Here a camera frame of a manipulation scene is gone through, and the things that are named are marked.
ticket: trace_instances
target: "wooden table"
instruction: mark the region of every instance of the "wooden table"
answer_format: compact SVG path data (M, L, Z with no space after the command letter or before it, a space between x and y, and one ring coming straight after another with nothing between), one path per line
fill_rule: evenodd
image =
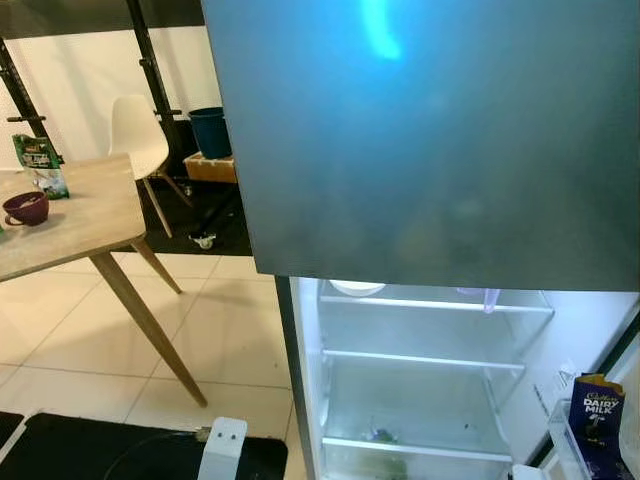
M49 202L49 219L36 227L0 223L0 282L54 265L89 257L158 353L201 406L207 400L111 250L132 245L176 292L178 285L144 241L140 199L129 157L68 164L63 173L70 199ZM0 173L0 203L35 190L24 172Z

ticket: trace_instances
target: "purple bowl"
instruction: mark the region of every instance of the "purple bowl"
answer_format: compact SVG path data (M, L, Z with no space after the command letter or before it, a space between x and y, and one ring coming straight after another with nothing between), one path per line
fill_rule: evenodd
M49 216L49 198L46 193L27 192L10 198L2 204L8 213L7 225L40 225Z

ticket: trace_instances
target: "white chair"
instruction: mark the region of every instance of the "white chair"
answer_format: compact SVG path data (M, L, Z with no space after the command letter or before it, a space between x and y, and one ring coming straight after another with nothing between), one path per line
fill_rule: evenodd
M171 228L149 184L149 175L157 173L167 181L184 203L190 207L193 205L165 171L163 164L169 156L169 144L144 96L126 95L117 98L113 103L109 153L129 155L133 176L144 183L162 226L171 238Z

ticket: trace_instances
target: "floor tile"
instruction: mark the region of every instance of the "floor tile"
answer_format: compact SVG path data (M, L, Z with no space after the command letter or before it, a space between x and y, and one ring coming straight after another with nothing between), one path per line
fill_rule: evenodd
M122 422L146 380L21 367L0 388L0 410Z
M0 365L0 387L5 384L11 375L18 369L18 367L13 365Z
M21 364L99 281L41 272L0 283L0 363Z
M176 295L158 277L131 282L171 338L191 308L204 280L177 279ZM159 359L106 283L98 285L25 361L25 365L116 375L148 376Z
M273 283L209 279L173 344L196 380L290 385ZM154 377L174 378L164 362Z
M135 425L193 430L211 426L217 417L240 418L249 435L284 439L291 392L280 388L200 383L209 401L199 407L177 380L151 379L126 422Z
M209 278L220 260L218 255L183 255L158 253L156 256L173 278ZM127 275L155 277L158 274L139 253L125 253L119 262Z
M124 258L125 252L111 252L111 255L113 255L113 258L115 258L116 260L121 260L122 258ZM95 273L96 275L100 275L98 273L98 270L96 270L96 267L94 267L93 263L91 263L91 260L89 260L89 258L87 257L51 267L47 271L58 273Z
M211 274L212 278L231 278L236 280L264 280L273 282L273 275L256 272L253 257L224 256Z
M296 419L295 408L291 412L289 429L287 430L287 469L284 472L285 480L306 480L307 471L304 466L302 447L300 446L300 433L298 432L298 420Z

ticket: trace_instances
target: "open refrigerator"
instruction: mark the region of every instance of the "open refrigerator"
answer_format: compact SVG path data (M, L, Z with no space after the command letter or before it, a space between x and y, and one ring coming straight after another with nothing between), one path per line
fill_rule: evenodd
M309 478L562 479L638 348L638 2L249 3L202 0Z
M502 290L487 305L452 287L277 287L309 478L582 480L564 444L536 457L566 426L573 379L603 368L628 392L640 478L637 293Z

